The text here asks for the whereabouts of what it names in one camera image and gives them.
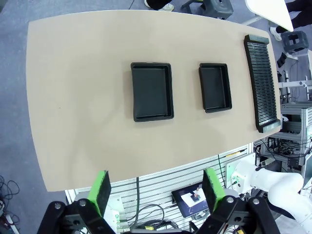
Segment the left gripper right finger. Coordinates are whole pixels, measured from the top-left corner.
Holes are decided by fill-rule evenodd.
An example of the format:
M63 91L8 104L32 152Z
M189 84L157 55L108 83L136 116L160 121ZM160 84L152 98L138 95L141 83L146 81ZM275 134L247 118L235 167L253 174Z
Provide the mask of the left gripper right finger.
M244 201L226 195L214 169L203 171L202 190L210 216L196 231L197 234L220 234L230 226L237 226L245 234L280 233L264 198L251 197Z

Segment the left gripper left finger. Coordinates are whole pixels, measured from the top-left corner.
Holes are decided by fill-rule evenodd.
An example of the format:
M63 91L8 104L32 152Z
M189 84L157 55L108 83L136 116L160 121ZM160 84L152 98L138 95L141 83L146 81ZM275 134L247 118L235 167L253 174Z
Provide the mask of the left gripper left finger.
M38 234L73 234L86 229L90 234L114 234L103 216L111 193L108 171L101 171L87 198L69 205L51 202L42 218Z

